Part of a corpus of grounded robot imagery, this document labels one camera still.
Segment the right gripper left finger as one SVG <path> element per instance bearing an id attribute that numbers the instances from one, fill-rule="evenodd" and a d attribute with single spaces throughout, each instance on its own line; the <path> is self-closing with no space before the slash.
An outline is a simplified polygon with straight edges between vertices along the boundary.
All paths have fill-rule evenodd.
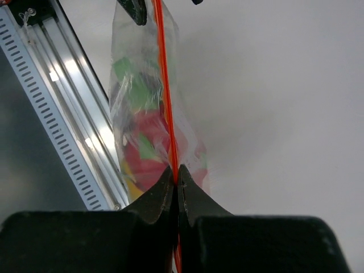
<path id="1" fill-rule="evenodd" d="M 120 211 L 19 212 L 1 226 L 2 272 L 171 272 L 173 181 Z"/>

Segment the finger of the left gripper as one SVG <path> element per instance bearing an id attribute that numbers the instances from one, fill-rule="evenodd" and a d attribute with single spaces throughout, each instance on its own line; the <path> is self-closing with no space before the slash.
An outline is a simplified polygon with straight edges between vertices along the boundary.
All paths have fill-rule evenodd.
<path id="1" fill-rule="evenodd" d="M 203 2 L 204 0 L 192 0 L 192 2 L 195 4 L 195 5 L 199 5 Z"/>
<path id="2" fill-rule="evenodd" d="M 137 26 L 144 26 L 147 22 L 147 7 L 145 0 L 118 0 L 125 12 Z"/>

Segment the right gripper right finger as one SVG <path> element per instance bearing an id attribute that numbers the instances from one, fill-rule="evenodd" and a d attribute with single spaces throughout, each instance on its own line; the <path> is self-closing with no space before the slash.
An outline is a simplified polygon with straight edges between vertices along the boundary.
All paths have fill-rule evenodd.
<path id="1" fill-rule="evenodd" d="M 312 216 L 231 214 L 180 167 L 182 272 L 349 272 L 332 229 Z"/>

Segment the fake yellow mango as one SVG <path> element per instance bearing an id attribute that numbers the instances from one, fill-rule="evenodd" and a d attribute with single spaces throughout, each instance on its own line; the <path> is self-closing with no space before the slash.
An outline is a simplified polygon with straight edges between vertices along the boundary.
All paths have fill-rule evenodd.
<path id="1" fill-rule="evenodd" d="M 121 171 L 123 179 L 127 185 L 127 191 L 129 193 L 130 202 L 134 202 L 138 199 L 142 194 L 143 191 L 140 190 L 135 182 L 135 177 L 132 174 L 132 171 L 127 163 L 127 161 L 123 160 L 121 163 Z"/>

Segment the fake red dragon fruit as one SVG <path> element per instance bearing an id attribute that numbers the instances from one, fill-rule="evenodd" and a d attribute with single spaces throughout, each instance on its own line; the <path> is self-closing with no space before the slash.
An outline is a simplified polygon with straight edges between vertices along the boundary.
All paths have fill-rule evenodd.
<path id="1" fill-rule="evenodd" d="M 110 115 L 119 165 L 127 161 L 137 187 L 149 190 L 171 164 L 171 140 L 159 67 L 127 57 L 110 74 Z"/>

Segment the clear zip top bag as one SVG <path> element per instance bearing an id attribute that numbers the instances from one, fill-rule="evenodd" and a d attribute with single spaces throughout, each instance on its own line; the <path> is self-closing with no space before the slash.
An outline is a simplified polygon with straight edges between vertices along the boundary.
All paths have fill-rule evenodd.
<path id="1" fill-rule="evenodd" d="M 177 83 L 179 29 L 163 1 L 118 1 L 111 44 L 109 106 L 130 201 L 172 161 L 210 191 L 207 154 Z"/>

